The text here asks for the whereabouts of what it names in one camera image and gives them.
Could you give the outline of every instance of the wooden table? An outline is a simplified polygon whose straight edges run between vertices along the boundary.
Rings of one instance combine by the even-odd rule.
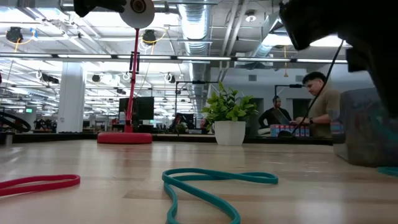
[[[277,174],[278,185],[235,180],[190,182],[229,201],[242,223],[397,224],[398,178],[347,164],[330,146],[96,141],[0,148],[0,180],[79,174],[79,187],[0,198],[2,224],[165,223],[170,200],[161,174],[177,167]],[[207,203],[177,190],[181,223],[229,223]]]

